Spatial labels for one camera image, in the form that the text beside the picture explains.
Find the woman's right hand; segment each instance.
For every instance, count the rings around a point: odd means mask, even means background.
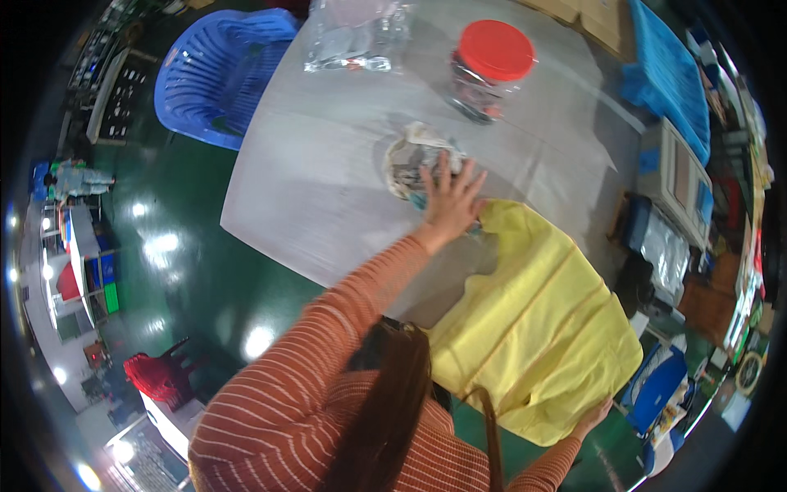
[[[429,169],[421,167],[421,179],[427,192],[427,209],[423,214],[423,223],[412,233],[429,254],[437,253],[464,234],[484,206],[484,201],[475,198],[484,184],[486,171],[472,179],[475,161],[465,159],[462,172],[452,179],[448,152],[443,150],[438,166],[440,181],[437,186]]]
[[[585,412],[585,415],[579,421],[571,435],[584,441],[585,437],[592,431],[598,424],[604,421],[609,414],[609,409],[612,407],[612,396],[606,397],[601,403],[592,407]]]

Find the gray table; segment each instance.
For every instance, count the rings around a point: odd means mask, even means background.
[[[489,127],[442,97],[461,30],[481,19],[520,29],[539,60],[504,120]],[[644,125],[610,95],[619,66],[600,47],[514,2],[425,0],[401,73],[306,73],[309,28],[286,52],[246,132],[224,200],[225,230],[323,286],[336,283],[419,223],[386,189],[382,157],[407,123],[421,120],[489,170],[484,195],[528,203],[614,279],[619,259],[604,233],[619,190],[634,185]],[[468,275],[493,269],[493,242],[450,245],[387,314],[432,325]]]

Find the green floor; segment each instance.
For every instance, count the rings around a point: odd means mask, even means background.
[[[249,4],[219,0],[209,9],[162,21],[138,47],[163,57],[197,17]],[[162,127],[153,111],[152,84],[140,101],[129,144],[95,148],[94,166],[117,176],[102,203],[122,248],[120,311],[102,335],[116,360],[137,352],[158,355],[188,335],[189,353],[209,356],[208,366],[195,376],[201,396],[209,398],[253,355],[249,344],[281,335],[321,288],[219,226],[236,153]],[[483,422],[475,410],[459,407],[455,421],[460,438],[484,447]],[[507,432],[503,444],[508,477],[543,452]],[[563,490],[628,490],[642,476],[639,452],[631,427],[613,410],[586,440]]]

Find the yellow cloth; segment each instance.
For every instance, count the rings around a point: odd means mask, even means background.
[[[464,296],[428,330],[432,377],[459,398],[492,396],[498,423],[539,446],[628,381],[642,348],[618,298],[574,241],[527,206],[492,200],[497,268],[467,279]],[[475,395],[467,400],[482,411]]]

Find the clear plastic jar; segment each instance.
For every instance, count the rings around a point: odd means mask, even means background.
[[[490,124],[535,62],[530,40],[499,20],[469,24],[451,53],[449,101],[475,123]]]

